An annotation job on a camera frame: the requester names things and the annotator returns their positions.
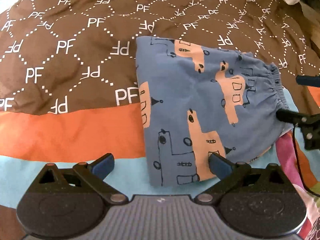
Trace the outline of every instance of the brown blanket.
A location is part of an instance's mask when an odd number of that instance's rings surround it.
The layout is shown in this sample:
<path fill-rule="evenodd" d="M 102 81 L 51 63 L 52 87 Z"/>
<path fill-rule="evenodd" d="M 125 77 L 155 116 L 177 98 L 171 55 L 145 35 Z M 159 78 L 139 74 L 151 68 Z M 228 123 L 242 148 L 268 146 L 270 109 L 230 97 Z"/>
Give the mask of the brown blanket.
<path fill-rule="evenodd" d="M 20 0 L 0 15 L 1 155 L 143 157 L 134 61 L 143 35 L 251 51 L 279 66 L 301 112 L 318 113 L 318 89 L 295 82 L 320 73 L 297 14 L 280 0 Z"/>

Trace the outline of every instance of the printed fabric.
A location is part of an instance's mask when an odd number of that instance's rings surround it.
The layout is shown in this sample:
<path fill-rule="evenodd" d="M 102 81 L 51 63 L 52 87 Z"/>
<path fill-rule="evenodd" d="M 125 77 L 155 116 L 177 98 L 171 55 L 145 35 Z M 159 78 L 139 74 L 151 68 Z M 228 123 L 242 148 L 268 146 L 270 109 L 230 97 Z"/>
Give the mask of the printed fabric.
<path fill-rule="evenodd" d="M 316 191 L 313 188 L 313 186 L 319 184 L 319 182 L 310 170 L 308 159 L 300 149 L 297 141 L 296 144 L 304 183 L 306 187 L 314 190 L 315 192 L 319 192 L 319 190 Z M 289 131 L 277 140 L 276 154 L 284 173 L 296 188 L 307 208 L 307 218 L 299 231 L 299 236 L 304 240 L 317 240 L 320 238 L 320 203 L 317 197 L 307 192 L 301 181 L 292 143 L 292 131 Z"/>
<path fill-rule="evenodd" d="M 211 179 L 212 153 L 250 162 L 291 125 L 279 69 L 252 53 L 182 40 L 137 38 L 136 67 L 150 181 Z"/>
<path fill-rule="evenodd" d="M 116 166 L 106 182 L 129 197 L 195 196 L 210 187 L 215 178 L 150 185 L 135 39 L 251 51 L 278 66 L 287 103 L 316 114 L 320 89 L 295 82 L 320 73 L 297 14 L 282 0 L 19 0 L 0 14 L 0 204 L 15 208 L 47 162 L 70 168 L 107 152 Z M 320 154 L 304 153 L 320 180 Z M 271 148 L 251 164 L 263 167 L 274 156 Z"/>

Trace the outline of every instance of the black cable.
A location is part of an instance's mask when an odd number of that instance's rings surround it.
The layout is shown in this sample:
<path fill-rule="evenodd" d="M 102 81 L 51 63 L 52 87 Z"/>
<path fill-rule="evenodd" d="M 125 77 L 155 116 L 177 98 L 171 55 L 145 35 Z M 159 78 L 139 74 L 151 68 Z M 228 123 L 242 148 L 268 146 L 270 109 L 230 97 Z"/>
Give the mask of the black cable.
<path fill-rule="evenodd" d="M 294 132 L 295 132 L 296 126 L 293 127 L 293 131 L 292 131 L 292 142 L 293 142 L 293 148 L 294 148 L 294 153 L 296 155 L 296 159 L 297 159 L 297 166 L 298 166 L 298 171 L 299 171 L 299 176 L 301 178 L 301 182 L 303 187 L 305 188 L 306 191 L 308 191 L 309 193 L 311 193 L 312 195 L 315 195 L 317 197 L 320 197 L 320 194 L 317 194 L 315 192 L 313 192 L 311 189 L 309 189 L 306 184 L 304 183 L 303 180 L 303 176 L 302 176 L 302 172 L 301 172 L 301 167 L 300 167 L 300 163 L 299 163 L 299 157 L 298 157 L 298 151 L 297 151 L 297 145 L 296 145 L 296 139 L 294 136 Z"/>

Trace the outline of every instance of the bed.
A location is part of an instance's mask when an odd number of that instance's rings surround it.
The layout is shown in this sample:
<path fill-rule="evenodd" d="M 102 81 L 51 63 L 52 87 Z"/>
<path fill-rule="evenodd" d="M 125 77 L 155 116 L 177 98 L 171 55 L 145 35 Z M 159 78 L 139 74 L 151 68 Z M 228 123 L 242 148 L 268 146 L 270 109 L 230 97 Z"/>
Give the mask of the bed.
<path fill-rule="evenodd" d="M 210 179 L 174 188 L 150 186 L 134 62 L 137 37 L 252 52 L 252 57 L 278 66 L 290 109 L 320 112 L 319 89 L 295 82 L 297 75 L 320 74 L 320 59 L 311 49 L 299 4 L 19 0 L 0 15 L 0 27 L 1 240 L 24 235 L 14 208 L 47 162 L 67 168 L 112 152 L 116 168 L 106 182 L 127 195 L 195 195 L 216 183 Z M 319 151 L 304 151 L 300 132 L 296 139 L 304 180 L 320 192 Z M 283 167 L 308 206 L 300 236 L 315 239 L 317 199 L 299 181 L 291 140 L 292 134 L 286 133 L 251 164 Z"/>

